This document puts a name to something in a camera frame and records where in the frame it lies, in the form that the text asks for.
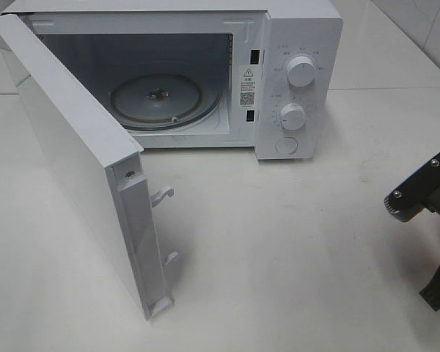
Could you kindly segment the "round white door button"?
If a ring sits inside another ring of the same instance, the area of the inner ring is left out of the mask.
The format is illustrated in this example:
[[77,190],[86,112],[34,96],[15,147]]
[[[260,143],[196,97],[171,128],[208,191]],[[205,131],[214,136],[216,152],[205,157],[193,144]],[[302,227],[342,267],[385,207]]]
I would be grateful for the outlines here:
[[298,149],[298,141],[293,137],[283,137],[276,144],[275,149],[282,155],[293,155]]

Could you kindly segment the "glass microwave turntable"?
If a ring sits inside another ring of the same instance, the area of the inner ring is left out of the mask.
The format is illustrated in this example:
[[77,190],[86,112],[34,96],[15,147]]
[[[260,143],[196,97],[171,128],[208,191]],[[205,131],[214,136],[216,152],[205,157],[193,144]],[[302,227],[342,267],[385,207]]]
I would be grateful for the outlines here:
[[196,122],[219,104],[221,90],[174,73],[147,74],[119,85],[110,94],[113,115],[134,131],[163,131]]

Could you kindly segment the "white microwave knob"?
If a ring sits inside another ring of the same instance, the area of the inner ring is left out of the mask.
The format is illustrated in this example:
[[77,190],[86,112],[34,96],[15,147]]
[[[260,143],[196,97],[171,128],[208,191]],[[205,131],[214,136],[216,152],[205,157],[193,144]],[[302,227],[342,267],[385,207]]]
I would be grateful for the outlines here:
[[312,57],[295,56],[286,65],[288,82],[293,87],[305,87],[314,81],[316,70],[317,64]]
[[295,131],[305,125],[307,113],[302,105],[289,103],[280,110],[279,121],[284,130]]

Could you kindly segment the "white microwave door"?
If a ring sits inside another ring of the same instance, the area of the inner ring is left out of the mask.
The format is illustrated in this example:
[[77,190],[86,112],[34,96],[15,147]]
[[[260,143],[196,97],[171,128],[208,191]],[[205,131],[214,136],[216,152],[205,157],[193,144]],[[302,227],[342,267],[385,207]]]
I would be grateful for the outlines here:
[[142,146],[17,15],[0,16],[0,50],[51,171],[150,319],[172,303],[153,208],[173,188],[150,193]]

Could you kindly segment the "white microwave oven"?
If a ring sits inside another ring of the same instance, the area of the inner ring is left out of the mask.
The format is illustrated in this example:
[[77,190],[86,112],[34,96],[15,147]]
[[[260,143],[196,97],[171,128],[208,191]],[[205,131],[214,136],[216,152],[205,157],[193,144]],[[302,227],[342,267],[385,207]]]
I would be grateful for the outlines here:
[[[329,1],[14,1],[0,16],[10,14],[116,121],[110,94],[138,76],[181,74],[221,90],[217,107],[189,125],[121,125],[142,149],[250,147],[260,160],[314,153],[343,26]],[[314,81],[301,88],[286,74],[298,55],[317,64]],[[279,121],[289,103],[307,113],[295,131]],[[296,153],[276,151],[283,137],[298,141]]]

